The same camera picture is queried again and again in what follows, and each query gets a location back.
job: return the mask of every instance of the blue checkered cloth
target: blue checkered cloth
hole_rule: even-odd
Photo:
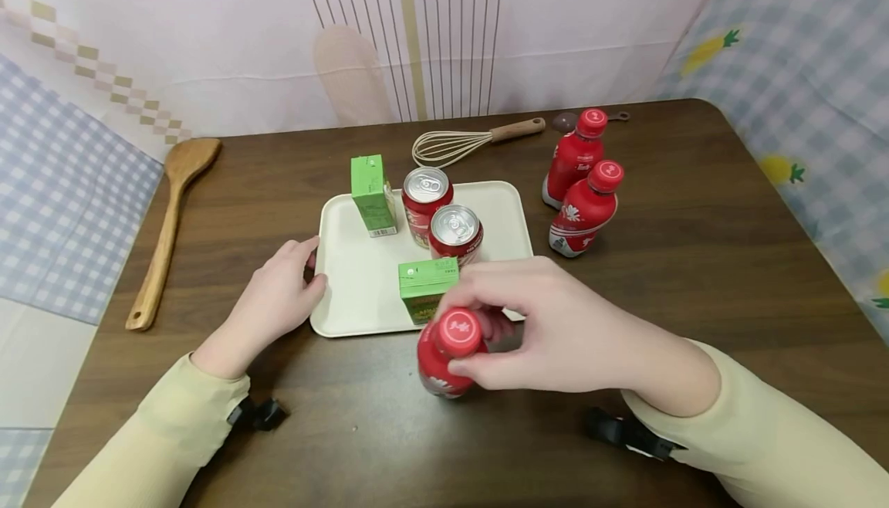
[[[0,296],[98,324],[161,174],[0,56]]]
[[[710,0],[655,99],[698,97],[889,343],[889,0]]]
[[[19,508],[50,442],[47,428],[0,428],[0,508]]]

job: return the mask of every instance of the can lid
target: can lid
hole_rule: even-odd
[[[577,121],[577,133],[583,137],[598,137],[606,131],[608,115],[602,110],[586,109]]]
[[[478,216],[468,206],[445,205],[435,211],[429,232],[446,246],[462,246],[478,234]]]
[[[447,175],[432,167],[415,168],[404,179],[404,191],[417,203],[432,203],[443,198],[449,185]]]
[[[444,312],[435,328],[435,345],[443,354],[459,358],[473,355],[482,343],[482,325],[466,308],[455,307]]]
[[[586,177],[586,183],[596,191],[611,193],[617,190],[623,179],[624,167],[615,161],[599,161],[590,170],[590,175]]]

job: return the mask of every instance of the bottle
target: bottle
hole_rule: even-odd
[[[586,180],[569,188],[565,202],[549,226],[549,246],[565,257],[576,257],[617,211],[617,190],[624,167],[614,161],[599,161]]]
[[[487,350],[475,311],[462,307],[446,310],[438,321],[429,323],[420,333],[417,368],[421,383],[435,396],[460,397],[473,385],[473,380],[451,374],[447,370],[448,362]]]
[[[608,115],[602,110],[581,112],[574,132],[563,135],[553,152],[549,173],[543,179],[543,202],[554,209],[562,208],[568,188],[583,180],[593,164],[602,161],[606,148],[599,139],[606,131]]]

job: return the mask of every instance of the green juice box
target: green juice box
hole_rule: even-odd
[[[414,325],[425,325],[432,319],[438,301],[459,279],[456,257],[399,264],[398,288]]]
[[[398,233],[382,155],[352,158],[352,200],[371,238]]]

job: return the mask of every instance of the sleeve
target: sleeve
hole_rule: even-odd
[[[706,412],[674,417],[624,391],[645,426],[687,449],[674,459],[713,472],[745,508],[887,506],[889,473],[864,450],[731,357],[696,344],[722,377]]]
[[[211,377],[190,354],[182,357],[54,506],[180,506],[194,475],[228,437],[228,415],[249,389],[247,377]]]

